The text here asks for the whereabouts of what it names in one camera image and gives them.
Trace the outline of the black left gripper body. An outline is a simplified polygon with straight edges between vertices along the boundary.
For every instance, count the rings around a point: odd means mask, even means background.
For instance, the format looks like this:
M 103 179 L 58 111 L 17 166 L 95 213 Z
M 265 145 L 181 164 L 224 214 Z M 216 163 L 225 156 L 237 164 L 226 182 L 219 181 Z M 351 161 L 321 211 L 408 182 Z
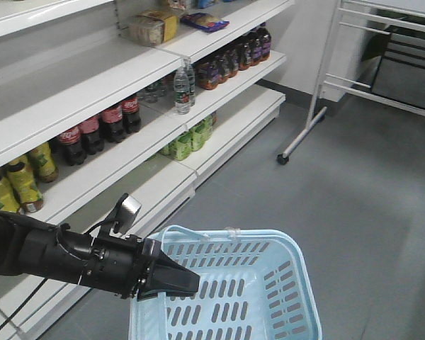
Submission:
M 151 296 L 156 293 L 152 274 L 162 254 L 161 245 L 150 238 L 96 238 L 79 284 L 118 294 L 123 299 Z

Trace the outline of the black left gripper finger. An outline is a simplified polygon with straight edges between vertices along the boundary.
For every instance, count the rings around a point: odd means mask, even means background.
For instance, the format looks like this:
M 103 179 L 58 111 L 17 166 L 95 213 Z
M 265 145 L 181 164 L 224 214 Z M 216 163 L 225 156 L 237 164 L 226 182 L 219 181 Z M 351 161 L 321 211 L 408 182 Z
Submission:
M 156 297 L 158 293 L 189 297 L 198 292 L 200 276 L 167 256 L 160 241 L 144 239 L 138 259 L 142 264 L 137 280 L 138 300 Z

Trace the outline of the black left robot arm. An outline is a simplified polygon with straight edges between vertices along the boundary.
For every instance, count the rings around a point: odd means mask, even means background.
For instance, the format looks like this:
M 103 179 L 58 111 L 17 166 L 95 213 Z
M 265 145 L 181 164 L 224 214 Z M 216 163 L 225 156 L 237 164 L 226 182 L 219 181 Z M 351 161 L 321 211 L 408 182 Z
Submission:
M 198 274 L 171 260 L 161 242 L 122 239 L 101 228 L 96 237 L 12 212 L 0 212 L 0 276 L 30 274 L 115 294 L 192 296 Z

